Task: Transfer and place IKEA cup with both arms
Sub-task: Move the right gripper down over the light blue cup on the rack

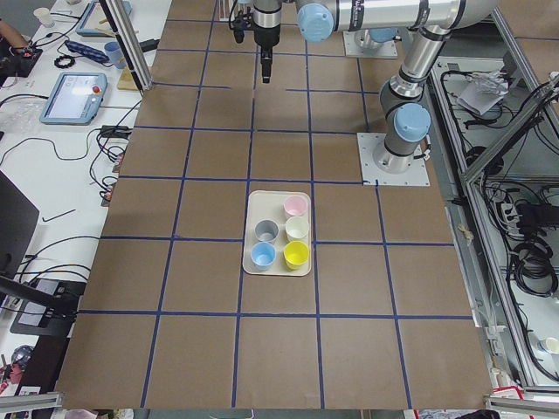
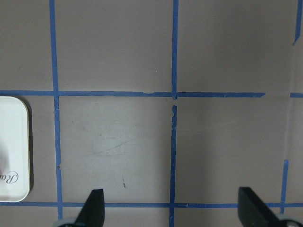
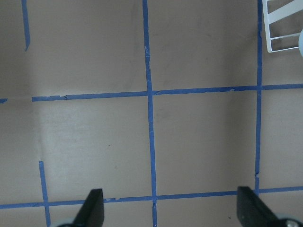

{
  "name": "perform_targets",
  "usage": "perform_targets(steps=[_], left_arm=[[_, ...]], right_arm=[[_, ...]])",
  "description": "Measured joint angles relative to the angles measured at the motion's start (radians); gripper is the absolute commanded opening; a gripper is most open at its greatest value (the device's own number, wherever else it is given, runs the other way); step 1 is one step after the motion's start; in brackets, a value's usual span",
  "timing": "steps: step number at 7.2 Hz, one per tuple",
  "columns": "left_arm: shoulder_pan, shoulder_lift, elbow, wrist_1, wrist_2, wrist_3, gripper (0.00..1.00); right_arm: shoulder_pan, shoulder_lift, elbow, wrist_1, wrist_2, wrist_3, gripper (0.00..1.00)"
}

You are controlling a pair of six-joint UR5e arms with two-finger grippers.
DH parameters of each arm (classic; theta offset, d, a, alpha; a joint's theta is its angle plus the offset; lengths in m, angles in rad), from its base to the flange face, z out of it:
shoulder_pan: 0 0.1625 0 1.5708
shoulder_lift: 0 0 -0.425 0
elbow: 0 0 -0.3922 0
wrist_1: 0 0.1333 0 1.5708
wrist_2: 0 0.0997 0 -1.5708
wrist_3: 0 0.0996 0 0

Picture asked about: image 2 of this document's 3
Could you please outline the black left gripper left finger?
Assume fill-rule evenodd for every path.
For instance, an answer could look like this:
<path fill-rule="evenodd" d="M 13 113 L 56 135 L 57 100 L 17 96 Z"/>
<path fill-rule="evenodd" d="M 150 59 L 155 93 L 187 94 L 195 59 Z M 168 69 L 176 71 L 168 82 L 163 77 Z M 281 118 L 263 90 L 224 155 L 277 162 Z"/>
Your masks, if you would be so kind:
<path fill-rule="evenodd" d="M 103 227 L 105 202 L 103 189 L 94 189 L 74 221 L 76 227 Z"/>

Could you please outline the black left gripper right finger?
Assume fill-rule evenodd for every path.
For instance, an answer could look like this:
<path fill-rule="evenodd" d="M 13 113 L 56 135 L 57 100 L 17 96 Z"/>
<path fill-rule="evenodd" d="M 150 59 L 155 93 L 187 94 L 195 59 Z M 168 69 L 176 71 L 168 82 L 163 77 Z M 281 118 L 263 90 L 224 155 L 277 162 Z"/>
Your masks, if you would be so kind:
<path fill-rule="evenodd" d="M 280 220 L 250 187 L 238 189 L 238 218 L 243 227 L 280 227 Z"/>

